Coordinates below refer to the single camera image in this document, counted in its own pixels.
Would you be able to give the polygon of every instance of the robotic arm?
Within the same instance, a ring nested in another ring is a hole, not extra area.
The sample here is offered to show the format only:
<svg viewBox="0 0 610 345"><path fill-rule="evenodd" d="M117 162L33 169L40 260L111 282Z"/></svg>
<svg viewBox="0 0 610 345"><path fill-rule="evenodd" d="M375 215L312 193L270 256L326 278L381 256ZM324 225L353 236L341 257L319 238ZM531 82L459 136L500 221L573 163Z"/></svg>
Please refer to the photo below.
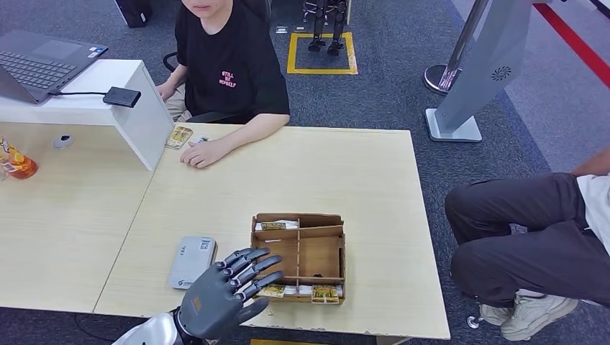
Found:
<svg viewBox="0 0 610 345"><path fill-rule="evenodd" d="M246 286L260 272L282 260L274 255L250 266L267 254L267 248L243 249L215 262L186 291L179 307L135 326L113 345L215 344L267 308L266 298L244 306L263 287L283 277L281 271L276 271Z"/></svg>

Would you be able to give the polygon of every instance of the card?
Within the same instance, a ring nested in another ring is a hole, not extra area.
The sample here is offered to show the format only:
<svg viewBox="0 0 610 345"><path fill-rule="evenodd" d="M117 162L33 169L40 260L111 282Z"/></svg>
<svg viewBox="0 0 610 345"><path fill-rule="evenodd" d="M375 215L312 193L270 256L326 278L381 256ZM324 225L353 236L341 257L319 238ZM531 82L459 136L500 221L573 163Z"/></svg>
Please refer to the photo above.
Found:
<svg viewBox="0 0 610 345"><path fill-rule="evenodd" d="M278 285L278 284L267 285L261 291L258 292L258 295L266 296L266 297L282 298L282 297L284 297L285 288L286 288L285 285Z"/></svg>
<svg viewBox="0 0 610 345"><path fill-rule="evenodd" d="M311 302L317 304L338 304L339 295L334 285L314 285L311 292Z"/></svg>
<svg viewBox="0 0 610 345"><path fill-rule="evenodd" d="M263 222L260 224L262 230L286 230L286 225L280 222Z"/></svg>
<svg viewBox="0 0 610 345"><path fill-rule="evenodd" d="M193 130L190 128L177 126L173 129L168 141L165 143L165 147L178 150L184 145L188 138L193 135Z"/></svg>

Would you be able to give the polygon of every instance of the white power bank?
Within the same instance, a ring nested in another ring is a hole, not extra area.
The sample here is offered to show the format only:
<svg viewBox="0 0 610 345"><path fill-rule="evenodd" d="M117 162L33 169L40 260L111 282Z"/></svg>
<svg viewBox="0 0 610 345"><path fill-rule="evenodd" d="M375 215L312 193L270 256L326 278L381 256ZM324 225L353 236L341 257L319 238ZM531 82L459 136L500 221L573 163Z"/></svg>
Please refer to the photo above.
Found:
<svg viewBox="0 0 610 345"><path fill-rule="evenodd" d="M186 236L180 240L174 257L169 285L175 289L188 289L208 269L216 253L216 241L209 237Z"/></svg>

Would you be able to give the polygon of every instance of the white shirt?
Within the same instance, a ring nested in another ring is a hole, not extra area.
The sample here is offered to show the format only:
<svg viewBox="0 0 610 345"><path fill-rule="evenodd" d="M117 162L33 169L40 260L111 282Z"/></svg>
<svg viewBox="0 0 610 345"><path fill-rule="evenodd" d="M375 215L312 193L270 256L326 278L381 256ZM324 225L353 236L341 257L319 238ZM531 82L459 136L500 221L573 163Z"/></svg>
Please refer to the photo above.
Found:
<svg viewBox="0 0 610 345"><path fill-rule="evenodd" d="M585 200L585 219L610 254L610 174L576 179Z"/></svg>

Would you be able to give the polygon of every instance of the humanoid robot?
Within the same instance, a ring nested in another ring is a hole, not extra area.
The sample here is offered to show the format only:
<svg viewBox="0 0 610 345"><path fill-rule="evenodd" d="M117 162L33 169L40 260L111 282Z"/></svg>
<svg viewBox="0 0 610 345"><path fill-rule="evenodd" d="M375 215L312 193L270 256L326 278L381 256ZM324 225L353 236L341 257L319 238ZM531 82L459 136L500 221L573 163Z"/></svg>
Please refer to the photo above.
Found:
<svg viewBox="0 0 610 345"><path fill-rule="evenodd" d="M186 291L181 306L135 326L113 345L215 344L267 308L266 298L257 298L244 307L263 287L283 277L281 271L276 271L246 286L259 273L282 260L274 255L250 266L267 254L267 248L249 248L215 262Z"/></svg>
<svg viewBox="0 0 610 345"><path fill-rule="evenodd" d="M320 47L326 45L322 41L322 31L324 31L324 21L326 16L327 6L334 8L334 32L332 34L332 43L328 47L330 55L338 56L339 51L343 49L341 34L345 25L345 12L347 11L347 0L316 0L316 20L314 22L314 40L309 43L310 52L319 52Z"/></svg>

